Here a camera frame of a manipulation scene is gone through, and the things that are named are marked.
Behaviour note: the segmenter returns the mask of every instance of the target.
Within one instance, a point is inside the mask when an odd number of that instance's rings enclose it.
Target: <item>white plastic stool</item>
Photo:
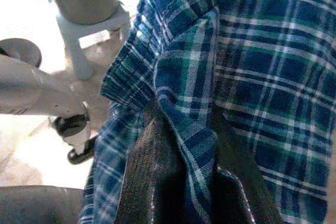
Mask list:
[[[108,19],[93,25],[78,25],[66,20],[59,12],[56,14],[57,24],[62,34],[65,46],[71,57],[72,67],[77,79],[86,80],[93,74],[93,68],[89,61],[85,57],[80,45],[79,38],[97,33],[103,30],[117,30],[121,29],[123,36],[125,37],[128,29],[130,16],[125,6],[119,2],[117,11]]]

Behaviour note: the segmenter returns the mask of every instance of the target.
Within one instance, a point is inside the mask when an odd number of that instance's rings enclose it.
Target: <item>tiled floor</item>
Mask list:
[[[138,0],[121,0],[135,14]],[[26,38],[41,50],[41,70],[68,83],[80,100],[90,105],[93,129],[107,117],[108,101],[99,95],[101,78],[121,43],[116,33],[100,33],[81,41],[92,61],[94,76],[78,81],[64,51],[55,16],[47,0],[0,0],[0,40]],[[0,186],[54,185],[83,188],[92,161],[73,166],[71,149],[50,128],[46,116],[0,115]],[[336,223],[336,158],[333,157],[328,188],[328,220]]]

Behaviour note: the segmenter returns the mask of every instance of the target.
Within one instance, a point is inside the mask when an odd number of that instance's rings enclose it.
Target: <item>plaid shirt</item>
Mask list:
[[[102,84],[80,224],[112,223],[142,111],[156,97],[187,167],[185,220],[211,222],[212,104],[254,154],[286,223],[322,223],[336,110],[335,0],[140,0]]]

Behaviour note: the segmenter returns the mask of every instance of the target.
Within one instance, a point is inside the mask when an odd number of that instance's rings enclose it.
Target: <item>blue plaid fabric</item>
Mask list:
[[[213,104],[245,140],[286,223],[322,223],[336,111],[335,0],[140,0],[102,84],[115,104],[79,223],[113,223],[156,97],[187,167],[185,221],[211,223]]]

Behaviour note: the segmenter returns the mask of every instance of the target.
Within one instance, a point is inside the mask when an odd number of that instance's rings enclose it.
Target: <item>floor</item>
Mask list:
[[[135,14],[138,0],[121,0]],[[80,100],[89,104],[92,129],[107,118],[108,100],[99,95],[101,79],[121,47],[118,32],[95,34],[81,40],[94,67],[94,75],[78,81],[64,50],[53,10],[47,0],[0,0],[0,40],[26,38],[41,50],[40,69],[67,83]],[[71,165],[71,147],[50,128],[47,116],[0,115],[0,186],[53,185],[84,188],[92,163]],[[336,223],[336,153],[331,164],[328,187],[328,221]]]

